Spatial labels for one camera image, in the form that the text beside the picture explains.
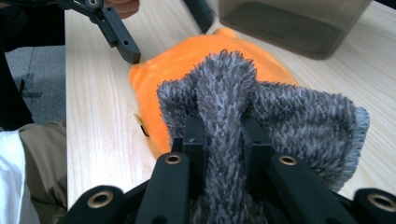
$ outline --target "orange cloth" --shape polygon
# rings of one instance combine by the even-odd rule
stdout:
[[[253,60],[258,81],[297,85],[291,73],[271,54],[237,38],[229,28],[219,28],[213,35],[190,37],[154,59],[134,65],[129,79],[138,102],[139,116],[149,135],[148,147],[155,158],[170,151],[170,139],[157,97],[158,86],[165,80],[183,78],[206,56],[218,54],[223,49],[240,51],[245,59]]]

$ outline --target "khaki pants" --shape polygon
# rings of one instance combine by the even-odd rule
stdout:
[[[65,121],[20,128],[26,180],[41,224],[62,223],[67,212]]]

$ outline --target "gray floor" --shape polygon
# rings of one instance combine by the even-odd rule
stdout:
[[[23,99],[35,123],[66,118],[64,46],[21,48],[6,53],[17,86],[26,82]]]

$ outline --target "gray fuzzy cloth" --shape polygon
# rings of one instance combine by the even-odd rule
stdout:
[[[205,126],[205,190],[191,202],[191,223],[265,223],[246,190],[245,114],[257,118],[275,151],[304,160],[329,189],[338,191],[357,168],[367,111],[340,94],[259,82],[253,63],[224,50],[158,89],[170,139],[183,137],[194,110]]]

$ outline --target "wooden table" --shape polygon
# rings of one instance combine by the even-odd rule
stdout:
[[[216,11],[215,2],[210,5]],[[176,0],[141,1],[139,12],[124,23],[142,61],[199,34],[190,13]],[[216,21],[209,33],[220,26]],[[131,65],[77,12],[66,11],[65,32],[70,207],[98,185],[134,188],[150,177],[155,160],[134,119]],[[371,125],[358,170],[341,194],[351,198],[356,189],[368,187],[396,194],[396,11],[373,2],[340,48],[323,61],[239,36],[271,52],[302,86],[343,93],[369,111]]]

